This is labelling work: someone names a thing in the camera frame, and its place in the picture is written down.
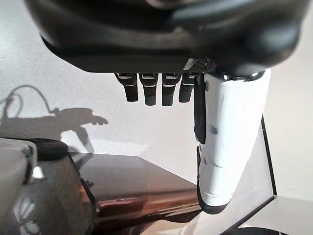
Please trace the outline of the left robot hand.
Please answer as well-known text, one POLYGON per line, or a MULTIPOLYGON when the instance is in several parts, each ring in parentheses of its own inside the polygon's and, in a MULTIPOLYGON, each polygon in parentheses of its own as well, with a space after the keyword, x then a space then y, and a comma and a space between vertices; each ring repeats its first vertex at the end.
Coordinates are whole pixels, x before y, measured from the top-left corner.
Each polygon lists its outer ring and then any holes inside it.
POLYGON ((27 0, 46 47, 87 72, 113 73, 129 102, 194 101, 197 195, 221 213, 251 155, 270 68, 294 52, 308 0, 27 0))

